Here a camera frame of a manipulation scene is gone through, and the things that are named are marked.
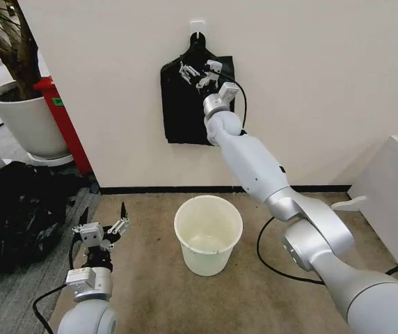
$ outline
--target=black bag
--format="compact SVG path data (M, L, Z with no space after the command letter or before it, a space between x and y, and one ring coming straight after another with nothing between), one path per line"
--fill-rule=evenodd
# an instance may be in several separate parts
M234 79L233 58L213 55L205 47L205 36L201 33L191 35L189 49L160 71L165 137L169 143L210 145L204 126L203 98L179 73L181 63L201 72L208 60L222 63L221 73ZM234 111L234 102L230 110Z

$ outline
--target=white wall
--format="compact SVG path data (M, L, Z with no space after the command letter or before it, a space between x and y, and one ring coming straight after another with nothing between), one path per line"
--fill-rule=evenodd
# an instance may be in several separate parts
M191 19L234 56L247 131L292 184L350 184L398 134L398 1L20 3L101 186L235 184L218 149L164 137L159 71Z

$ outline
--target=white bucket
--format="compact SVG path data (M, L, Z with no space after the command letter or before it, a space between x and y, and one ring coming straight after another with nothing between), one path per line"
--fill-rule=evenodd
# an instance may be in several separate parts
M242 235L242 218L232 203L216 196L189 199L176 212L174 231L185 264L201 276L222 271Z

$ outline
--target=white plant pot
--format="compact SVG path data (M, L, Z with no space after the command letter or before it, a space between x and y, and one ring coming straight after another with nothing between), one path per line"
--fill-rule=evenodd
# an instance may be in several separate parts
M15 86L15 82L0 86L0 95ZM33 156L57 159L69 155L65 140L43 97L0 102L0 118L21 147Z

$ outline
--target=carpet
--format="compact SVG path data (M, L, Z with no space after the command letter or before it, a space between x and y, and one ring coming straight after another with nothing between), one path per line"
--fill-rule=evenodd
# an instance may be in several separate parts
M102 197L93 221L103 225L114 223L122 201L131 219L128 231L112 254L111 306L118 313L117 334L349 332L324 287L283 278L258 260L256 239L269 213L246 194L219 194L233 203L244 221L242 238L226 268L213 277L190 272L182 258L173 219L179 206L195 195ZM328 204L348 199L345 193L307 195ZM355 248L342 256L345 262L377 271L396 265L361 214L339 215L356 239ZM298 268L283 249L280 236L286 227L286 223L275 220L265 230L261 246L264 259L292 275L317 278ZM79 254L75 264L83 263L83 255ZM50 320L55 331L62 316L73 306L72 292L65 288Z

